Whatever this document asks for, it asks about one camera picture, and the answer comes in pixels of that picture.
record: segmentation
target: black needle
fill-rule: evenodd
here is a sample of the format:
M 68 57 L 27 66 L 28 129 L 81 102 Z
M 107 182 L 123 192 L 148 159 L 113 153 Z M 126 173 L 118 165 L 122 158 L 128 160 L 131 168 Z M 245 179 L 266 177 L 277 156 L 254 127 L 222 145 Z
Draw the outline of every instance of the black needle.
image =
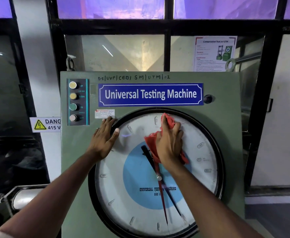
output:
M 147 160 L 149 161 L 150 165 L 152 166 L 153 170 L 155 171 L 154 160 L 153 160 L 152 156 L 150 155 L 146 145 L 141 146 L 141 149 L 143 150 L 144 155 L 146 156 Z M 169 196 L 171 202 L 173 203 L 174 207 L 176 208 L 178 214 L 182 217 L 180 211 L 177 208 L 176 202 L 174 201 L 173 197 L 171 196 L 171 193 L 170 193 L 169 189 L 167 188 L 164 180 L 162 179 L 161 182 L 162 182 L 163 188 L 165 189 L 165 191 L 166 191 L 167 195 Z

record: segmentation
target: hand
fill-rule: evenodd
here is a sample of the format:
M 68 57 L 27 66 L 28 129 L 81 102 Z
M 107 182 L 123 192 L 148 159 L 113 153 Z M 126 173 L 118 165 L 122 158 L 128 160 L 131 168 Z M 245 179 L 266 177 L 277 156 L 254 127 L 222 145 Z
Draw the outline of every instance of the hand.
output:
M 180 129 L 180 123 L 175 122 L 173 129 L 169 129 L 166 116 L 162 118 L 161 132 L 157 133 L 156 148 L 158 157 L 163 166 L 169 171 L 174 165 L 181 165 L 179 155 L 182 149 L 183 131 Z
M 111 127 L 115 121 L 116 119 L 112 119 L 110 116 L 106 120 L 102 120 L 101 127 L 97 128 L 93 134 L 86 153 L 92 153 L 98 160 L 104 159 L 110 153 L 115 140 L 120 134 L 119 128 L 116 128 L 112 137 L 110 137 Z

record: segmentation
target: push button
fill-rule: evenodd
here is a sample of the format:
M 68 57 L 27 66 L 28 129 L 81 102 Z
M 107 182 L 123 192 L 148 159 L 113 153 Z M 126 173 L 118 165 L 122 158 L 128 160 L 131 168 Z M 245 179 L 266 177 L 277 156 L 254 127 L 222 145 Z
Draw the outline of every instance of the push button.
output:
M 71 122 L 74 122 L 74 121 L 77 120 L 77 116 L 72 114 L 72 115 L 70 115 L 69 119 L 70 119 Z
M 71 93 L 71 94 L 69 95 L 69 97 L 70 97 L 70 99 L 76 99 L 76 98 L 77 98 L 77 94 L 75 94 L 75 93 Z
M 77 108 L 78 107 L 77 107 L 77 105 L 75 103 L 72 103 L 72 104 L 69 105 L 69 109 L 72 110 L 72 111 L 77 110 Z
M 69 88 L 75 89 L 76 87 L 77 87 L 77 83 L 76 82 L 72 81 L 72 82 L 69 83 Z

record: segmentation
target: warning triangle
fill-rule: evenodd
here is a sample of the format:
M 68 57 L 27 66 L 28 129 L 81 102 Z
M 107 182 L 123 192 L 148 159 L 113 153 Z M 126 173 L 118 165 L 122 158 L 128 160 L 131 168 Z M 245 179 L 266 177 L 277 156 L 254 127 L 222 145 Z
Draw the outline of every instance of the warning triangle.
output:
M 46 130 L 46 129 L 47 128 L 44 126 L 44 124 L 40 120 L 37 120 L 34 130 Z

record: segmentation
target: black dial bezel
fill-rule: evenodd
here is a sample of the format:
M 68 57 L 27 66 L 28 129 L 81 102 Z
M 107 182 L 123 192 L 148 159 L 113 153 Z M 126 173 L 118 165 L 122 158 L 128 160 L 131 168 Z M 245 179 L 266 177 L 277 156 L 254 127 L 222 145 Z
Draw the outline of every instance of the black dial bezel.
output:
M 217 162 L 217 168 L 218 168 L 218 179 L 217 179 L 217 186 L 216 186 L 216 193 L 215 196 L 219 199 L 222 198 L 222 194 L 224 191 L 224 185 L 225 185 L 225 166 L 224 166 L 224 160 L 222 156 L 222 152 L 220 150 L 220 147 L 218 143 L 216 142 L 215 138 L 213 135 L 208 131 L 208 129 L 200 123 L 198 120 L 193 118 L 192 116 L 175 110 L 171 108 L 144 108 L 144 109 L 139 109 L 137 111 L 131 112 L 122 118 L 120 118 L 118 121 L 116 121 L 111 128 L 111 133 L 114 132 L 116 128 L 119 128 L 121 125 L 126 123 L 127 121 L 134 119 L 136 117 L 142 116 L 142 115 L 147 115 L 147 114 L 152 114 L 152 113 L 167 113 L 170 115 L 175 115 L 179 116 L 181 118 L 186 119 L 189 121 L 191 124 L 193 124 L 195 127 L 197 127 L 209 140 L 214 153 L 216 157 L 216 162 Z M 126 230 L 119 225 L 117 225 L 115 222 L 113 222 L 106 214 L 106 212 L 103 210 L 102 205 L 98 199 L 97 193 L 96 193 L 96 181 L 95 181 L 95 168 L 96 165 L 93 166 L 93 168 L 90 170 L 89 175 L 88 175 L 88 187 L 89 187 L 89 194 L 90 198 L 92 201 L 92 205 L 98 214 L 99 218 L 101 221 L 107 226 L 109 230 L 111 230 L 114 234 L 121 238 L 149 238 L 152 236 L 142 236 L 138 235 L 135 233 L 132 233 L 129 230 Z M 189 238 L 193 235 L 195 235 L 198 232 L 198 226 L 196 223 L 191 224 L 189 227 L 186 228 L 186 231 L 180 231 L 178 233 L 175 233 L 173 235 L 169 236 L 161 236 L 161 238 Z

